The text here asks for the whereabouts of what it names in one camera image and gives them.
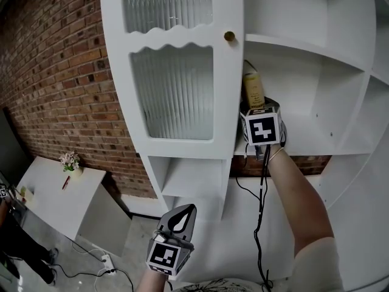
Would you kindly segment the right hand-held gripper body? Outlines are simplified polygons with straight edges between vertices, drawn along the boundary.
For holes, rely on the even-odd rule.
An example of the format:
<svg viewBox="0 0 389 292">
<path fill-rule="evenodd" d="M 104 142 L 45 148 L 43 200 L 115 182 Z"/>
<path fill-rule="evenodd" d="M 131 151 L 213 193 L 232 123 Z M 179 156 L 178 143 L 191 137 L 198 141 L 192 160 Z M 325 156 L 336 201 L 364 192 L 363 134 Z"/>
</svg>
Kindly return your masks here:
<svg viewBox="0 0 389 292">
<path fill-rule="evenodd" d="M 279 107 L 251 108 L 248 112 L 239 112 L 244 140 L 255 148 L 257 160 L 263 160 L 261 146 L 280 144 L 285 147 L 287 129 L 281 118 Z"/>
</svg>

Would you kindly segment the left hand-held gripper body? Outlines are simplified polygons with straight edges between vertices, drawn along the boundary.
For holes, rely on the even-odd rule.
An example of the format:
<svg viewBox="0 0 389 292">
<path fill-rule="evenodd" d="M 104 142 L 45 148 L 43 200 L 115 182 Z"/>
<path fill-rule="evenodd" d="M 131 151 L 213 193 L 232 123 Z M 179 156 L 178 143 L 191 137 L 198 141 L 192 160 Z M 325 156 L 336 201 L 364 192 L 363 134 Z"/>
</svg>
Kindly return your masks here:
<svg viewBox="0 0 389 292">
<path fill-rule="evenodd" d="M 192 243 L 156 230 L 149 242 L 146 264 L 152 271 L 177 276 L 193 251 Z"/>
</svg>

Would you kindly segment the tan bottle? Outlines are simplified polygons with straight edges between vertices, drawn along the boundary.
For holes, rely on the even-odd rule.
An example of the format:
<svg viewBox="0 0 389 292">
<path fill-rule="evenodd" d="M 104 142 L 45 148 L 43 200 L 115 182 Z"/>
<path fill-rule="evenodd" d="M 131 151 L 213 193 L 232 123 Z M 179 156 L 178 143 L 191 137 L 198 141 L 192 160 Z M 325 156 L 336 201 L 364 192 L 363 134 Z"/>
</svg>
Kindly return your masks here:
<svg viewBox="0 0 389 292">
<path fill-rule="evenodd" d="M 243 89 L 249 108 L 262 108 L 265 105 L 260 74 L 248 60 L 244 60 L 243 63 Z"/>
</svg>

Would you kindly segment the person's left forearm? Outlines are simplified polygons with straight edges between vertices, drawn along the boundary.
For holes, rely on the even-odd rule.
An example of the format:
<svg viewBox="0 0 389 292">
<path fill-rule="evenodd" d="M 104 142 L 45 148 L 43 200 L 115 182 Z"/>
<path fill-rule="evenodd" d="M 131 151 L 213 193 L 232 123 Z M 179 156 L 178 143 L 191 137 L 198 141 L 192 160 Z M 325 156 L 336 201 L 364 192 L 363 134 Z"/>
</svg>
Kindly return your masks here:
<svg viewBox="0 0 389 292">
<path fill-rule="evenodd" d="M 167 275 L 146 269 L 136 292 L 164 292 L 167 280 Z"/>
</svg>

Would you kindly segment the person's right forearm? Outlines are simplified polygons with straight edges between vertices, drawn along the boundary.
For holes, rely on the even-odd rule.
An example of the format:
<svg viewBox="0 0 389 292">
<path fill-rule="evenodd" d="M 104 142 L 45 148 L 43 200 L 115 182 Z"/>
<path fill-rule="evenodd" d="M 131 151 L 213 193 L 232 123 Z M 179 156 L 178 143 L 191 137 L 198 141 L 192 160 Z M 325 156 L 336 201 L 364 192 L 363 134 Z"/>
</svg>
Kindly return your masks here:
<svg viewBox="0 0 389 292">
<path fill-rule="evenodd" d="M 270 148 L 268 169 L 294 235 L 294 253 L 334 233 L 320 195 L 284 148 Z"/>
</svg>

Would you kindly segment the white ribbed glass cabinet door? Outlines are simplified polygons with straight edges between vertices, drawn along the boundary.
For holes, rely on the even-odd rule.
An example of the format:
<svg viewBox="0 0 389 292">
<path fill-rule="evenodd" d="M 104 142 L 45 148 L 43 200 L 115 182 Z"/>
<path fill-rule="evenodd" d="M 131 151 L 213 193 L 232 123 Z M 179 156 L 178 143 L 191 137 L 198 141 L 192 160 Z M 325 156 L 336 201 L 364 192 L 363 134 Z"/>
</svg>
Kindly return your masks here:
<svg viewBox="0 0 389 292">
<path fill-rule="evenodd" d="M 109 64 L 136 151 L 233 155 L 243 0 L 101 0 Z M 232 31 L 234 42 L 224 33 Z"/>
</svg>

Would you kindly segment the white power strip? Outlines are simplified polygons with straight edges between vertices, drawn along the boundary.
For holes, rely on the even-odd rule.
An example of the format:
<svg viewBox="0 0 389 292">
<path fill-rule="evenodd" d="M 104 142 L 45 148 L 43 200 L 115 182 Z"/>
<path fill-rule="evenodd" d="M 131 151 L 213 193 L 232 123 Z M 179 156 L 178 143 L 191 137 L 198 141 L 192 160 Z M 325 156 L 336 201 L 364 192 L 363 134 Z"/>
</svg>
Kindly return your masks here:
<svg viewBox="0 0 389 292">
<path fill-rule="evenodd" d="M 117 273 L 116 268 L 112 262 L 111 256 L 109 254 L 105 254 L 102 256 L 102 262 L 104 265 L 104 271 L 113 276 Z"/>
</svg>

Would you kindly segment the white low table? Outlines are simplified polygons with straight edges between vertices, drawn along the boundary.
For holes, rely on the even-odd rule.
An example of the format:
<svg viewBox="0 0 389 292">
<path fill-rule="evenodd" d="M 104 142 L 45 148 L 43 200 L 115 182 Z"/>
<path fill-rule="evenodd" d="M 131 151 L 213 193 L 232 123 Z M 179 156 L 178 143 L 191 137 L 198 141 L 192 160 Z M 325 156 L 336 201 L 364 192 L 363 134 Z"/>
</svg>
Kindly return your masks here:
<svg viewBox="0 0 389 292">
<path fill-rule="evenodd" d="M 106 173 L 85 168 L 79 178 L 70 178 L 58 161 L 36 157 L 17 189 L 34 194 L 27 208 L 49 226 L 75 240 L 81 237 L 116 256 L 122 256 L 131 225 L 129 215 L 103 186 Z"/>
</svg>

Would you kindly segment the pink flower vase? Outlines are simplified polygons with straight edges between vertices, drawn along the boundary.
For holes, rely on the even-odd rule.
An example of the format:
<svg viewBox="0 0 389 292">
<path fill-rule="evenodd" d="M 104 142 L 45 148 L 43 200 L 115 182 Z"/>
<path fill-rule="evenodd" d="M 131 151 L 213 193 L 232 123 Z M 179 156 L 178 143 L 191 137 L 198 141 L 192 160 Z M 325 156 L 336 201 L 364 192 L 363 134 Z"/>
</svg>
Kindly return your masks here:
<svg viewBox="0 0 389 292">
<path fill-rule="evenodd" d="M 80 161 L 81 159 L 75 151 L 69 151 L 60 156 L 60 164 L 63 171 L 68 172 L 71 178 L 79 178 L 83 174 Z"/>
</svg>

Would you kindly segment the white shelving cabinet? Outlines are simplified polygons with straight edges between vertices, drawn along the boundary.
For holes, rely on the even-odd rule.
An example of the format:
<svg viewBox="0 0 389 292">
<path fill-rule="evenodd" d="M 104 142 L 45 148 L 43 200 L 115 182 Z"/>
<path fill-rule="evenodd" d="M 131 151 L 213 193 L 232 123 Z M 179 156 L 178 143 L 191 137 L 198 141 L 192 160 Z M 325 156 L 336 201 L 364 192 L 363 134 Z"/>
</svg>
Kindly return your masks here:
<svg viewBox="0 0 389 292">
<path fill-rule="evenodd" d="M 243 3 L 243 63 L 280 104 L 286 151 L 329 156 L 309 180 L 334 228 L 343 284 L 378 291 L 389 283 L 389 0 Z M 292 232 L 272 181 L 260 183 L 251 162 L 233 161 L 255 156 L 239 126 L 238 108 L 228 159 L 138 153 L 159 214 L 187 203 L 198 209 L 195 251 L 179 280 L 258 281 L 257 246 L 271 279 L 291 273 Z"/>
</svg>

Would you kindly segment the white printed t-shirt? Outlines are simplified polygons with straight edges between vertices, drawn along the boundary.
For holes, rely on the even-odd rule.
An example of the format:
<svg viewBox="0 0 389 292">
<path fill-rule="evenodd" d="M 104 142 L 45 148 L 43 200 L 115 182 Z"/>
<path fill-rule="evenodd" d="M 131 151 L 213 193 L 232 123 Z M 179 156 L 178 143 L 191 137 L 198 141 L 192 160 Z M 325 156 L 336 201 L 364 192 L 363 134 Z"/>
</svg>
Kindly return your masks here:
<svg viewBox="0 0 389 292">
<path fill-rule="evenodd" d="M 193 283 L 172 292 L 264 292 L 261 285 L 241 279 L 216 279 Z M 345 292 L 334 238 L 319 239 L 294 259 L 285 292 Z"/>
</svg>

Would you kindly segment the yellow green pad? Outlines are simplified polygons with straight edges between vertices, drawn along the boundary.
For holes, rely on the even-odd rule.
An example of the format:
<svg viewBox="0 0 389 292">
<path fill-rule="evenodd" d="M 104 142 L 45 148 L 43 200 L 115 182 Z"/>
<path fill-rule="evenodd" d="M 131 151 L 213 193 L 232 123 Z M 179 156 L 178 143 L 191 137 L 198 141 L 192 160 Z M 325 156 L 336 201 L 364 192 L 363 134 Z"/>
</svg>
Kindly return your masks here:
<svg viewBox="0 0 389 292">
<path fill-rule="evenodd" d="M 28 202 L 31 202 L 34 196 L 33 192 L 25 186 L 21 187 L 19 194 L 21 195 L 23 200 Z"/>
</svg>

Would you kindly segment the dark board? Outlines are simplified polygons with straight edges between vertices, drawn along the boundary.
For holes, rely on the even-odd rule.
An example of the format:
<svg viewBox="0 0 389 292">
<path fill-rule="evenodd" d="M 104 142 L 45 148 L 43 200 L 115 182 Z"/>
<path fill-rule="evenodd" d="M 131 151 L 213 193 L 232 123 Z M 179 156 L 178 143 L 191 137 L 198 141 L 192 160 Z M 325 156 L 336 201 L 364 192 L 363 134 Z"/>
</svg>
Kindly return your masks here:
<svg viewBox="0 0 389 292">
<path fill-rule="evenodd" d="M 0 108 L 0 172 L 10 184 L 17 186 L 31 163 L 7 110 Z"/>
</svg>

